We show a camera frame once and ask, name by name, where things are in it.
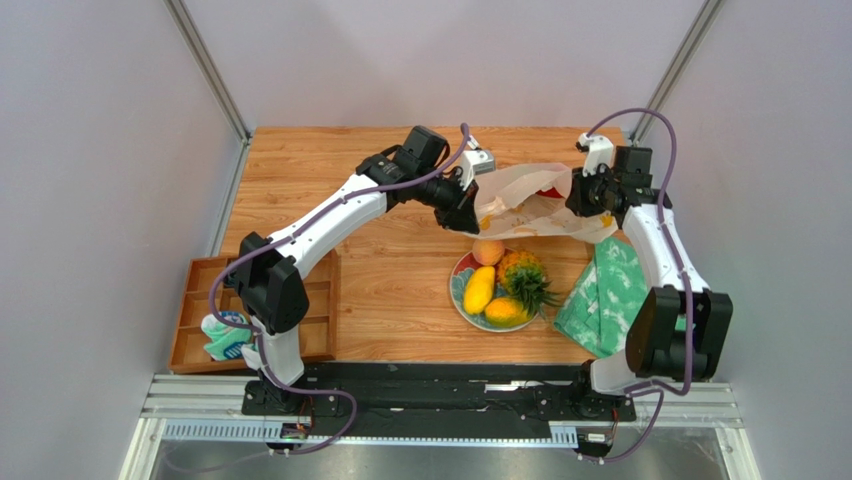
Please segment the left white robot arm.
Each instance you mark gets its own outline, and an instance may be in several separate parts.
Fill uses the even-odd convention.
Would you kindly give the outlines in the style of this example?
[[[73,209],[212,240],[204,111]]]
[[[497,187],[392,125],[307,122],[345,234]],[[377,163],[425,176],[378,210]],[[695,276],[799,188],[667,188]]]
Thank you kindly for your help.
[[[310,213],[267,237],[247,235],[238,258],[217,277],[232,280],[249,320],[257,355],[250,368],[275,387],[298,393],[304,373],[298,326],[310,300],[305,281],[329,252],[364,224],[399,203],[433,209],[439,226],[478,234],[476,176],[496,168],[494,156],[461,126],[456,151],[435,131],[415,126],[402,144],[365,158],[346,182]]]

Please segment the yellow fake fruit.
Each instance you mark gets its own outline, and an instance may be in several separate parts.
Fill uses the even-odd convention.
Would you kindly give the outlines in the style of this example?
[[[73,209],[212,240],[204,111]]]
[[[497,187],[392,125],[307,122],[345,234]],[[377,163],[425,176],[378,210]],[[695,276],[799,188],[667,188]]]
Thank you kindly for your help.
[[[494,296],[496,269],[494,266],[483,266],[474,271],[468,280],[463,295],[463,310],[469,315],[484,312]]]

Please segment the yellow green fake mango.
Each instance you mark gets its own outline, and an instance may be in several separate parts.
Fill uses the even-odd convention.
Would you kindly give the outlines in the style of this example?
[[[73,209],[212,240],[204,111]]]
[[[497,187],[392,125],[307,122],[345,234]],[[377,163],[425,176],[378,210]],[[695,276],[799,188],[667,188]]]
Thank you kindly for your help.
[[[512,297],[500,297],[492,300],[484,310],[485,320],[497,328],[514,328],[533,319],[523,304]]]

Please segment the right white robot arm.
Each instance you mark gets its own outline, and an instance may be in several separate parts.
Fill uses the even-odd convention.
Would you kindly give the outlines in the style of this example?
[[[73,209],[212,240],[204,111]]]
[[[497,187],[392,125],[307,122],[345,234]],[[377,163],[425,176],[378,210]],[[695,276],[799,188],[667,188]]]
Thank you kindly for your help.
[[[630,396],[650,388],[686,394],[715,375],[733,304],[701,277],[678,237],[665,187],[655,188],[649,148],[614,146],[583,135],[584,154],[573,169],[566,207],[587,218],[613,216],[635,249],[648,294],[628,330],[624,348],[588,367],[591,388]]]

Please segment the banana print plastic bag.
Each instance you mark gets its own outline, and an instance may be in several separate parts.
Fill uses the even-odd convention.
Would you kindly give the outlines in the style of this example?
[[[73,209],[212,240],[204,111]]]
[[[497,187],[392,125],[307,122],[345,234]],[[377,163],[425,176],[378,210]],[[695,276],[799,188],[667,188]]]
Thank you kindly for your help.
[[[526,237],[568,236],[599,243],[613,235],[613,216],[574,215],[565,200],[571,189],[572,169],[560,163],[519,164],[478,175],[475,211],[477,239],[508,240]],[[539,190],[556,188],[564,199],[541,197]]]

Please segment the fake pineapple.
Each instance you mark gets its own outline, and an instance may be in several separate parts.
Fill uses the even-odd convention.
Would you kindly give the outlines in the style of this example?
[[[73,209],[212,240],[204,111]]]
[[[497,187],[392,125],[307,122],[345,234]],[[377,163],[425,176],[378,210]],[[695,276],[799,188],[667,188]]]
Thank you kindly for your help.
[[[551,290],[543,262],[530,251],[506,253],[497,264],[496,275],[505,292],[517,300],[528,315],[539,314],[544,307],[562,305],[558,294]]]

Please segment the fake peach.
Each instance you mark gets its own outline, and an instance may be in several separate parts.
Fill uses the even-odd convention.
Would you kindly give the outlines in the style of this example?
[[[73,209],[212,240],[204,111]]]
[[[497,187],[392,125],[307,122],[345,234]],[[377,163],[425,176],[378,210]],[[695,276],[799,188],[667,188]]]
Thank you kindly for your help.
[[[482,266],[496,266],[505,254],[505,245],[500,240],[477,239],[471,247],[471,254]]]

